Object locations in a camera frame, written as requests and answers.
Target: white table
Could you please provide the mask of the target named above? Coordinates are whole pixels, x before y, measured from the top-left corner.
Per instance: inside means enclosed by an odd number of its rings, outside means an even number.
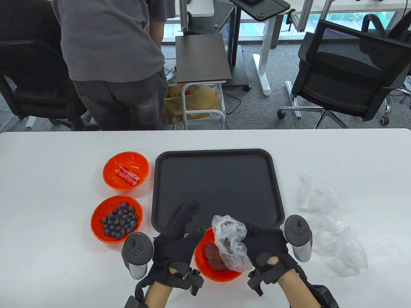
[[[301,13],[302,6],[304,5],[304,0],[286,1],[290,4],[291,9],[296,10],[296,13]],[[311,14],[321,13],[325,2],[326,0],[314,0],[314,3],[311,7]],[[402,12],[405,8],[405,2],[405,0],[384,0],[381,2],[375,0],[335,0],[331,5],[329,13],[400,11],[401,14],[399,15],[399,17],[401,17]],[[257,53],[253,54],[254,66],[259,77],[261,89],[265,96],[269,96],[271,94],[270,84],[266,75],[266,67],[274,32],[275,19],[276,16],[266,21],[267,24],[264,28],[264,38],[260,52],[261,55]],[[275,39],[278,39],[279,31],[280,29],[278,29],[278,33],[274,34]]]
[[[309,281],[328,286],[340,307],[409,306],[411,132],[319,129],[1,134],[0,307],[123,307],[136,281],[121,245],[99,242],[90,230],[94,208],[121,194],[104,183],[105,162],[122,151],[146,156],[149,177],[129,194],[145,211],[141,231],[156,235],[150,213],[157,156],[229,148],[270,152],[286,215],[300,214],[296,191],[303,172],[338,187],[343,217],[367,253],[369,270],[335,278],[313,254],[302,264]],[[288,307],[277,285],[263,285],[259,298],[246,282],[246,274],[223,284],[205,278],[197,297],[174,290],[167,307]]]
[[[191,0],[187,11],[193,17],[210,17],[214,15],[213,0]],[[175,0],[175,16],[180,17],[180,0]]]

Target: gray carpet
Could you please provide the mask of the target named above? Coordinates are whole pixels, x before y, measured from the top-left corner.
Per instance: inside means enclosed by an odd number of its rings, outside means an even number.
[[[227,90],[231,95],[242,100],[241,106],[232,114],[227,116],[230,129],[309,129],[313,128],[318,120],[318,113],[303,113],[301,119],[297,119],[293,112],[287,112],[284,119],[277,117],[279,106],[288,106],[289,100],[285,90],[285,81],[294,81],[298,73],[298,44],[279,45],[270,51],[267,64],[267,76],[271,86],[271,95],[266,97],[262,94],[257,74],[252,62],[252,54],[259,53],[261,45],[243,45],[244,59],[246,61],[247,74],[252,87],[250,92],[242,89]],[[163,46],[162,50],[166,58],[175,58],[175,46]],[[175,60],[166,60],[166,68],[171,69]],[[390,115],[390,123],[387,126],[379,124],[379,118],[384,113],[381,106],[376,117],[372,121],[361,122],[358,117],[338,114],[350,128],[408,128],[411,129],[411,110],[408,105],[410,99],[405,97],[393,98],[393,110]],[[238,101],[225,96],[227,111],[233,110]],[[311,103],[300,98],[302,106],[310,106]],[[4,99],[0,96],[0,108],[8,109]],[[0,110],[0,122],[5,123],[10,117],[9,111]],[[33,128],[26,128],[27,119],[16,121],[11,131],[66,131],[62,126],[54,126],[47,119],[37,118]],[[339,128],[331,119],[325,118],[320,128]]]

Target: black tray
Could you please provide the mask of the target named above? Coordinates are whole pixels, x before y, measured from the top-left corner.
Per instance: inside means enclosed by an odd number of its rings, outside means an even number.
[[[211,227],[214,215],[277,228],[284,209],[271,155],[262,149],[165,152],[154,173],[151,223],[163,232],[170,213],[194,199],[203,206],[187,231]]]

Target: ground beef patty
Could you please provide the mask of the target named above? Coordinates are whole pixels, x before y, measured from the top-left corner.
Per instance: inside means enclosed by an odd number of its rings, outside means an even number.
[[[225,265],[223,260],[221,260],[220,254],[218,252],[218,247],[212,243],[207,243],[204,247],[204,255],[207,258],[208,264],[218,271],[226,271],[228,267]]]

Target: orange bowl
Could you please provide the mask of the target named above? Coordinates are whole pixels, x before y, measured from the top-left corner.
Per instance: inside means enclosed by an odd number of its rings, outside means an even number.
[[[141,178],[136,185],[131,185],[125,179],[117,175],[117,170],[122,166],[128,168],[131,172]],[[143,155],[136,152],[123,152],[109,159],[103,169],[103,178],[106,184],[111,188],[126,191],[143,183],[147,178],[149,171],[150,165]]]
[[[212,231],[212,228],[207,230],[203,240],[200,242],[200,244],[198,244],[196,250],[194,251],[194,261],[196,262],[199,271],[208,279],[217,282],[229,282],[240,277],[242,273],[238,273],[232,270],[218,271],[216,269],[213,269],[208,264],[207,258],[204,255],[204,247],[208,243],[215,243],[214,232]]]
[[[121,239],[115,239],[114,237],[104,235],[104,224],[102,223],[102,218],[111,213],[112,210],[114,210],[119,204],[123,202],[128,202],[130,205],[134,206],[134,214],[139,216],[139,220],[137,221],[137,228],[136,230],[134,230],[134,232],[140,229],[141,223],[143,221],[143,209],[141,208],[140,203],[138,203],[136,199],[130,196],[113,196],[100,203],[91,216],[91,230],[93,231],[94,236],[100,241],[104,243],[114,244],[121,243],[127,238],[128,234],[124,235]]]

